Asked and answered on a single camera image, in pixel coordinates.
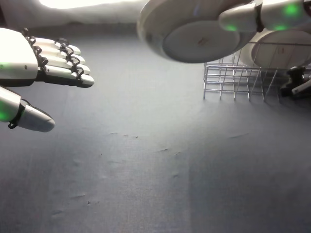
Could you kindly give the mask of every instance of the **metal wire rack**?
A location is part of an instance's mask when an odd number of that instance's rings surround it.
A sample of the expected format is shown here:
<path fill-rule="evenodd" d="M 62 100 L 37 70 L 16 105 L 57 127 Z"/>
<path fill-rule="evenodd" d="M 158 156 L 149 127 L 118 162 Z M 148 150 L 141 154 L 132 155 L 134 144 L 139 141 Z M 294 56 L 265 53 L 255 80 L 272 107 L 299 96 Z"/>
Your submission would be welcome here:
<path fill-rule="evenodd" d="M 252 66 L 246 66 L 241 62 L 242 50 L 224 57 L 218 61 L 204 64 L 204 99 L 207 92 L 219 92 L 220 99 L 224 94 L 230 94 L 234 100 L 240 94 L 248 97 L 249 101 L 254 96 L 261 96 L 263 101 L 268 96 L 280 99 L 279 88 L 289 80 L 286 71 L 293 64 L 293 56 L 297 55 L 297 51 L 308 49 L 308 57 L 305 62 L 311 59 L 311 45 L 306 44 L 290 44 L 290 43 L 258 43 L 250 42 L 249 44 L 258 44 L 257 51 Z M 274 53 L 269 61 L 267 68 L 256 66 L 256 58 L 261 46 L 272 45 Z M 286 68 L 270 68 L 277 58 L 276 54 L 291 50 L 290 56 L 286 61 Z M 311 66 L 306 66 L 305 77 L 311 75 Z"/>

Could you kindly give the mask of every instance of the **metal wire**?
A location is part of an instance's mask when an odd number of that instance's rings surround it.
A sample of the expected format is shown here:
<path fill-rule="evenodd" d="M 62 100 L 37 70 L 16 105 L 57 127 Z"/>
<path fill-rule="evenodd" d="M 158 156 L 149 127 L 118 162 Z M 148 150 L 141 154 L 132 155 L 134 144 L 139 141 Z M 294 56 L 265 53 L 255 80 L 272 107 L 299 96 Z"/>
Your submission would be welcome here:
<path fill-rule="evenodd" d="M 292 61 L 296 48 L 305 46 L 311 49 L 311 45 L 306 44 L 262 42 L 250 42 L 250 44 L 258 44 L 252 67 L 247 67 L 241 62 L 242 50 L 218 61 L 204 63 L 204 99 L 207 92 L 219 92 L 220 99 L 223 93 L 232 93 L 234 100 L 239 94 L 247 94 L 249 101 L 254 95 L 262 96 L 264 102 L 266 102 L 268 96 L 274 95 L 279 98 L 279 88 L 289 80 L 289 76 L 286 75 L 287 69 L 270 68 L 272 63 L 275 62 L 279 46 L 290 46 L 292 49 L 285 67 Z M 268 61 L 269 63 L 267 62 L 269 64 L 268 68 L 261 68 L 256 65 L 258 51 L 262 45 L 274 45 L 275 47 L 271 60 Z M 311 54 L 308 54 L 305 61 L 310 58 Z M 306 68 L 305 75 L 310 76 L 311 67 L 307 66 Z"/>

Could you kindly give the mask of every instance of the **overhead light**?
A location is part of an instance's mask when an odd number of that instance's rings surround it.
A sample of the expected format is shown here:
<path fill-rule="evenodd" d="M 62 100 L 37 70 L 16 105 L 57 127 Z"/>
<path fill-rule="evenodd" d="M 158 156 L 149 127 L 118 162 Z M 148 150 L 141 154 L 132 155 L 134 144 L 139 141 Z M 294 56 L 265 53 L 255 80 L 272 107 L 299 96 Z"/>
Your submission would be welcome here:
<path fill-rule="evenodd" d="M 100 4 L 112 4 L 137 0 L 40 0 L 42 5 L 56 9 L 70 9 L 86 6 L 96 6 Z"/>

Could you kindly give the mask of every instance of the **gray fabric surface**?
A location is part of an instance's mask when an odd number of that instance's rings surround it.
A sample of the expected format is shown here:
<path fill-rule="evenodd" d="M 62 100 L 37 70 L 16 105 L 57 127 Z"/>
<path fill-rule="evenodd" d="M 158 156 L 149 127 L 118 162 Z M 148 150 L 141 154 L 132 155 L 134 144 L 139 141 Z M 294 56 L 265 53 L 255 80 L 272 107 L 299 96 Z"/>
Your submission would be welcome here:
<path fill-rule="evenodd" d="M 310 232 L 309 105 L 203 100 L 203 65 L 133 27 L 35 35 L 78 46 L 96 84 L 14 88 L 57 125 L 0 125 L 0 232 Z"/>

